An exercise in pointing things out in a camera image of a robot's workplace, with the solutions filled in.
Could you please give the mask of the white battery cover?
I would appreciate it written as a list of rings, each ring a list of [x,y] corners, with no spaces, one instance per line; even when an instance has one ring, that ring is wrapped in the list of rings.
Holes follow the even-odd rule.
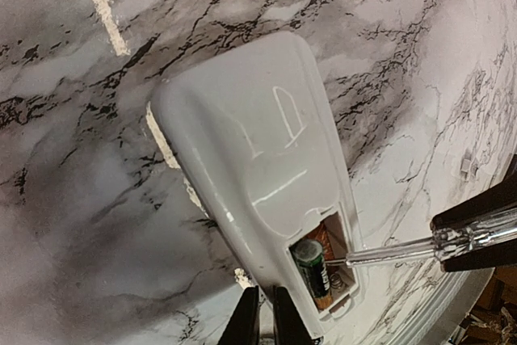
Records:
[[[464,156],[461,159],[460,164],[460,176],[465,180],[473,180],[475,179],[477,174],[477,160],[473,156],[473,153],[467,149],[464,152]]]

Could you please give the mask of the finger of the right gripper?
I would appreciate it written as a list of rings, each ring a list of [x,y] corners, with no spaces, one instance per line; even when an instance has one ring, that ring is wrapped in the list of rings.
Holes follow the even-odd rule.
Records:
[[[441,266],[445,272],[514,266],[517,262],[516,249],[516,242],[504,242],[445,260]]]
[[[516,181],[502,181],[431,220],[431,230],[516,223]]]

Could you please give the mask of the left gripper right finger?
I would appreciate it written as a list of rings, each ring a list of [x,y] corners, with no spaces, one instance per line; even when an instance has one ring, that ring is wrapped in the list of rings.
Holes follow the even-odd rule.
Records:
[[[273,289],[273,315],[275,344],[313,344],[313,340],[285,287],[275,286]]]

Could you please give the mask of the white remote control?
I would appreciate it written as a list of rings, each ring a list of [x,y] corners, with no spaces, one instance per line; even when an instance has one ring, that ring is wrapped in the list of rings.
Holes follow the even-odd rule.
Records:
[[[314,338],[342,325],[364,297],[364,276],[339,266],[344,285],[319,309],[291,253],[319,225],[338,257],[363,245],[308,43],[277,32],[232,49],[158,87],[150,110],[204,209],[261,289],[285,287]]]

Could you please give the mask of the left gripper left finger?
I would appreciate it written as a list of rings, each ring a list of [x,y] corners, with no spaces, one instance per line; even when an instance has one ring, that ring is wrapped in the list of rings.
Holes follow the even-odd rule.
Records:
[[[218,345],[257,345],[259,343],[259,287],[249,287],[237,303]]]

